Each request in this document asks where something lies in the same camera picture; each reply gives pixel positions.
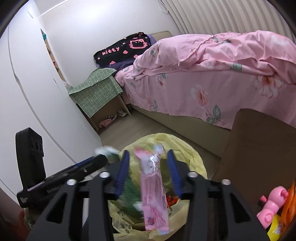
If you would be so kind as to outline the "beige striped curtain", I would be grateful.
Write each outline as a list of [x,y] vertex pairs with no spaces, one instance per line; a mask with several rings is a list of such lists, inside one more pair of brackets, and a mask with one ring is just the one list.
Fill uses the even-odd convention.
[[163,1],[181,34],[274,32],[295,42],[295,33],[268,1]]

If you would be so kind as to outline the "white wardrobe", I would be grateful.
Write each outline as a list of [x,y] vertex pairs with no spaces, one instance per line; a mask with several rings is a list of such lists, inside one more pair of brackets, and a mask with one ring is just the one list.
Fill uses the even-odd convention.
[[47,175],[87,159],[102,145],[56,72],[33,1],[13,17],[1,37],[1,189],[22,190],[15,135],[32,128],[43,139]]

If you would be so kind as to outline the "pink plastic toy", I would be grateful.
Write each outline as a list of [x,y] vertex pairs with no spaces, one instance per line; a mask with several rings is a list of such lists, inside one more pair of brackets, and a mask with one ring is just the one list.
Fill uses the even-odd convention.
[[256,215],[264,229],[267,229],[277,212],[284,206],[288,198],[288,191],[283,186],[275,187],[269,196],[264,195],[260,201],[264,203],[262,210]]

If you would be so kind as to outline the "yellow trash bag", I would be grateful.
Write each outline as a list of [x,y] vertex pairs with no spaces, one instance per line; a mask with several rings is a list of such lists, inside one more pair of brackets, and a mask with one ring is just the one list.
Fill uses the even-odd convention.
[[[140,187],[140,166],[133,153],[134,149],[143,148],[152,151],[155,145],[162,145],[164,148],[164,153],[161,155],[161,173],[167,194],[173,193],[173,186],[166,164],[167,152],[169,150],[173,150],[176,159],[185,162],[190,170],[197,172],[204,178],[207,177],[203,160],[191,145],[174,135],[155,133],[139,138],[119,152],[122,155],[125,150],[129,151],[129,175],[138,187]],[[156,230],[145,230],[143,217],[136,218],[127,215],[124,210],[118,207],[117,201],[109,201],[108,205],[112,225],[116,230],[116,233],[113,235],[114,240],[168,240],[186,224],[189,209],[189,202],[186,200],[178,200],[168,208],[170,232],[166,235],[160,235]]]

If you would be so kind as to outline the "pink floral duvet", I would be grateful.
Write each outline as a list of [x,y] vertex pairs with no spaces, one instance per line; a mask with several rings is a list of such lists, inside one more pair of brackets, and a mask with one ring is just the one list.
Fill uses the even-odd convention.
[[185,34],[161,39],[136,58],[132,77],[233,70],[295,83],[295,44],[269,32]]

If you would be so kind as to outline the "yellow pink snack wrapper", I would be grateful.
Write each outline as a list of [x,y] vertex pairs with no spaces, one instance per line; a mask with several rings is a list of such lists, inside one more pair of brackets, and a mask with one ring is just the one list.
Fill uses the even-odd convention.
[[275,215],[273,217],[272,223],[270,225],[270,228],[267,232],[267,235],[270,239],[270,241],[277,241],[282,235],[283,229],[285,227],[284,222],[282,221],[281,216]]

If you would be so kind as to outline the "white sneaker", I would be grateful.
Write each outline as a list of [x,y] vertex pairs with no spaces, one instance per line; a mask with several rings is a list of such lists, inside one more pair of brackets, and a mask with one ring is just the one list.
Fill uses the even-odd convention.
[[124,118],[125,116],[127,116],[127,112],[123,111],[122,109],[117,111],[117,114],[119,116],[121,116],[122,118]]

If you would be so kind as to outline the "beige bed frame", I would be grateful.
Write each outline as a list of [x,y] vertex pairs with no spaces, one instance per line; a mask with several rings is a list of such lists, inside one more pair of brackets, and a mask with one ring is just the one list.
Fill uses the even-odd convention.
[[171,128],[217,156],[221,156],[225,149],[225,142],[230,132],[227,128],[210,125],[199,118],[156,113],[133,106],[141,113]]

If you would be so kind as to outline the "pink floral bed sheet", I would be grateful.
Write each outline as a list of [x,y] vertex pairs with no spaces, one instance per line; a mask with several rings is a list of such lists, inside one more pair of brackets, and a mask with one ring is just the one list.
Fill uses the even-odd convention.
[[231,129],[236,113],[254,109],[295,126],[295,85],[279,78],[229,71],[175,72],[132,77],[132,66],[116,81],[126,103],[173,116],[199,118]]

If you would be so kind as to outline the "wooden bedside table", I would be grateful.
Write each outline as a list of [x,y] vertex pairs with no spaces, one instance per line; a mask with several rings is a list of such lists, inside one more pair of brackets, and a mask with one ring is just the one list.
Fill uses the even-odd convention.
[[92,117],[88,117],[88,115],[82,110],[82,108],[77,105],[81,113],[84,115],[86,120],[90,123],[90,125],[93,127],[95,132],[100,132],[99,123],[109,115],[115,115],[119,110],[123,110],[127,113],[128,116],[131,116],[130,111],[128,107],[125,105],[123,99],[121,98],[121,95],[117,95],[112,100],[107,102],[99,111],[97,111]]

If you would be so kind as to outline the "green checked cloth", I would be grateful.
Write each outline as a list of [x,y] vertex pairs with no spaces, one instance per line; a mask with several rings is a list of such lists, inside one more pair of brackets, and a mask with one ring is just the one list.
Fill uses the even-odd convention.
[[123,92],[113,76],[115,73],[113,68],[97,68],[87,80],[67,88],[69,96],[89,118]]

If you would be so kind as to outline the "black Hello Kitty pillow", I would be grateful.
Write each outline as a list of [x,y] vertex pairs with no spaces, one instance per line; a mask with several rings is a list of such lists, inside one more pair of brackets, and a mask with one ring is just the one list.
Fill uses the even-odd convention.
[[138,32],[131,34],[105,49],[97,51],[93,58],[101,67],[118,66],[126,61],[133,63],[136,57],[142,55],[152,46],[149,35]]

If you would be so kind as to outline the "pink slipper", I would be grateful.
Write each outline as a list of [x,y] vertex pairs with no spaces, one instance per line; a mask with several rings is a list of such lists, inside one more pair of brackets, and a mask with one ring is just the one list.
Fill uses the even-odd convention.
[[108,125],[110,125],[112,123],[112,119],[110,118],[107,118],[105,120],[102,120],[100,123],[99,123],[99,128],[106,128]]

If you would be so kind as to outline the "green white paper carton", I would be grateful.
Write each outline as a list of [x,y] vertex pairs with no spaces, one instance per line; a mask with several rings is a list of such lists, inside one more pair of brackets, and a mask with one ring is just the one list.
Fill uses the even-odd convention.
[[119,169],[115,172],[114,191],[117,197],[117,205],[124,210],[127,215],[140,218],[142,213],[142,202],[140,197],[140,188],[131,179],[129,175],[130,153],[125,150],[122,155],[119,150],[104,146],[95,149],[94,155],[97,157],[103,155],[108,160],[108,167],[118,163]]

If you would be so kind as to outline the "orange snack bag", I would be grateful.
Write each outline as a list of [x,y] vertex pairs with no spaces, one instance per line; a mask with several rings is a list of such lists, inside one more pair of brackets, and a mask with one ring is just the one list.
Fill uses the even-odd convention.
[[281,220],[283,222],[283,230],[286,230],[295,216],[295,180],[288,190],[288,197],[283,206]]

